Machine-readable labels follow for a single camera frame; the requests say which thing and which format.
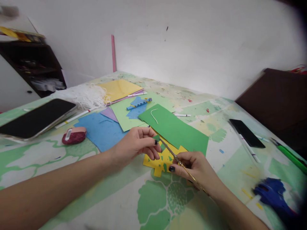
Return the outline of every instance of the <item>table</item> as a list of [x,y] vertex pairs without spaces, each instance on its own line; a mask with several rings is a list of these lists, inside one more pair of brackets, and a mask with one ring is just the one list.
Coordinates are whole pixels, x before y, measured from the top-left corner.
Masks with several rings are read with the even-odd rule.
[[[268,227],[282,228],[270,207],[254,202],[252,188],[261,178],[280,178],[287,189],[286,202],[297,210],[296,205],[302,201],[306,176],[273,143],[263,142],[265,149],[254,148],[261,160],[260,164],[256,164],[229,119],[242,120],[255,134],[266,139],[273,137],[284,144],[278,137],[227,98],[119,71],[89,83],[99,84],[121,78],[169,98],[177,113],[191,114],[191,117],[180,119],[209,136],[206,157],[220,179]],[[26,113],[23,109],[31,110],[49,100],[50,97],[42,98],[1,114],[0,125]],[[73,146],[61,143],[64,132],[76,123],[78,120],[59,129],[53,128],[27,143],[0,139],[0,189],[98,154],[99,150],[88,139]],[[219,208],[210,198],[176,175],[162,172],[161,178],[154,177],[154,169],[143,166],[143,159],[144,155],[139,155],[121,172],[97,183],[41,229],[227,227]]]

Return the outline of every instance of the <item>white string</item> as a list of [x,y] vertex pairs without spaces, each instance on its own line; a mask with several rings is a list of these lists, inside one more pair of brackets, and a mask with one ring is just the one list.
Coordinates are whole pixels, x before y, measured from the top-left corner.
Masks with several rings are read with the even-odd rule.
[[[155,109],[155,110],[158,110],[158,109]],[[153,116],[152,112],[155,111],[155,110],[152,110],[152,111],[150,112],[150,114],[152,115],[153,118],[154,118],[154,116]],[[154,119],[156,120],[156,118],[154,118]],[[157,122],[157,120],[156,120],[156,123],[159,124],[159,123]]]
[[91,84],[82,84],[65,90],[57,90],[51,95],[52,98],[61,98],[73,102],[87,110],[93,107],[106,107],[110,103],[110,97],[107,95],[106,89]]

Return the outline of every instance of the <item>black phone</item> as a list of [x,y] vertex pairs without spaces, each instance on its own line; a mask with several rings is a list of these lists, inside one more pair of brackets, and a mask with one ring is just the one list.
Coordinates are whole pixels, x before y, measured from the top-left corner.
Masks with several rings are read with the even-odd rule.
[[76,104],[53,99],[0,127],[0,134],[21,140],[32,139],[71,116]]
[[229,119],[232,125],[241,134],[250,147],[265,148],[264,144],[253,134],[253,132],[241,120]]

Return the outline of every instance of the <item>forearm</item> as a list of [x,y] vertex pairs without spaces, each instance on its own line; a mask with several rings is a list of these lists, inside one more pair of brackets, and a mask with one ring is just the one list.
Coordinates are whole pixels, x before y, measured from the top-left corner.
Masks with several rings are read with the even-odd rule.
[[220,191],[211,197],[221,209],[231,229],[268,229],[223,183],[220,185]]
[[38,229],[111,171],[104,152],[0,191],[3,229]]

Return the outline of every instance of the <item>pencil sharpener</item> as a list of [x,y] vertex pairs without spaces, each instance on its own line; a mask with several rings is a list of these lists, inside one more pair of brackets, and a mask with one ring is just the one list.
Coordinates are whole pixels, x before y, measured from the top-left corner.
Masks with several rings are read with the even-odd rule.
[[85,127],[70,128],[62,137],[62,143],[66,145],[78,144],[84,141],[86,138]]

